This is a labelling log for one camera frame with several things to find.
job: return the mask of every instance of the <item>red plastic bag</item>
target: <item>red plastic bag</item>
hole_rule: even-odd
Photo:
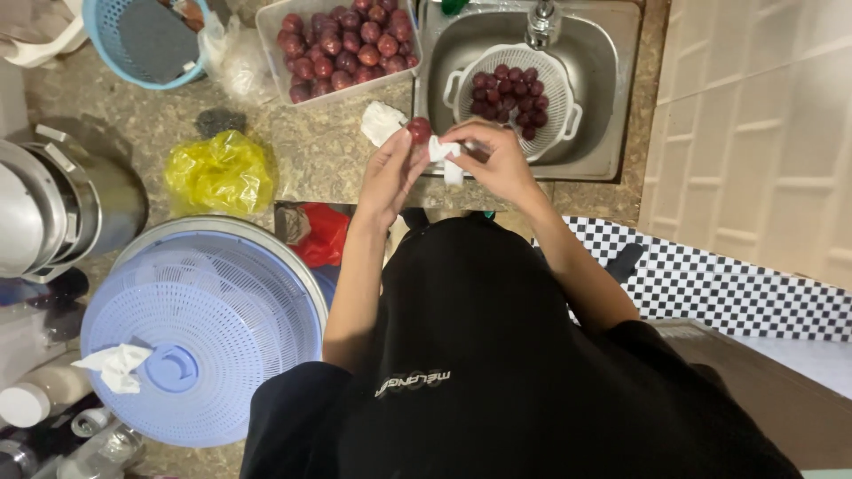
[[[334,211],[325,203],[306,203],[299,208],[308,215],[311,233],[298,245],[291,245],[290,248],[308,268],[319,268],[326,264],[340,266],[349,216]]]

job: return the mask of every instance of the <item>faucet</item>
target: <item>faucet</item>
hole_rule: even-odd
[[[555,0],[538,0],[536,6],[527,14],[527,45],[535,50],[543,50],[559,37],[562,18]]]

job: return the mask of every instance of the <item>beige tile wall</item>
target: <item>beige tile wall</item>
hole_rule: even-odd
[[[639,229],[852,288],[852,0],[672,0]]]

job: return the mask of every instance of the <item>kitchen counter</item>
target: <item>kitchen counter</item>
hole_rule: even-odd
[[[229,1],[231,8],[250,23],[256,9],[265,3],[271,2]],[[636,224],[667,15],[668,0],[648,0],[619,181],[540,182],[560,213]],[[240,107],[209,79],[166,91],[127,83],[109,71],[90,44],[65,57],[54,70],[26,72],[25,83],[31,123],[72,134],[92,153],[130,162],[147,189],[148,227],[170,217],[162,175],[164,159],[178,142],[199,137],[193,122],[204,110],[230,107],[246,114],[247,135],[273,152],[278,171],[276,199],[353,204],[357,202],[364,163],[375,150],[360,133],[364,108],[372,100],[381,100],[410,114],[412,99],[411,83],[399,82],[327,107],[292,109],[277,101],[262,107]],[[408,205],[511,209],[475,181],[447,186],[439,177],[419,179]],[[272,206],[249,219],[272,230]],[[117,255],[87,258],[79,264],[89,275],[92,291]],[[145,462],[136,469],[183,479],[236,477],[242,450],[242,442],[191,449],[151,441]]]

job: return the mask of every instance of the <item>stainless steel sink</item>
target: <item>stainless steel sink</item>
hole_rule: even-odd
[[[441,98],[449,74],[496,44],[523,43],[527,12],[534,5],[471,1],[460,15],[447,18],[440,0],[424,0],[415,116],[429,118],[438,134],[445,132],[454,123],[452,109]],[[559,6],[561,34],[545,52],[565,65],[583,118],[577,136],[532,163],[532,173],[543,179],[609,181],[619,169],[641,14],[629,2],[566,1]],[[442,170],[430,167],[427,173]]]

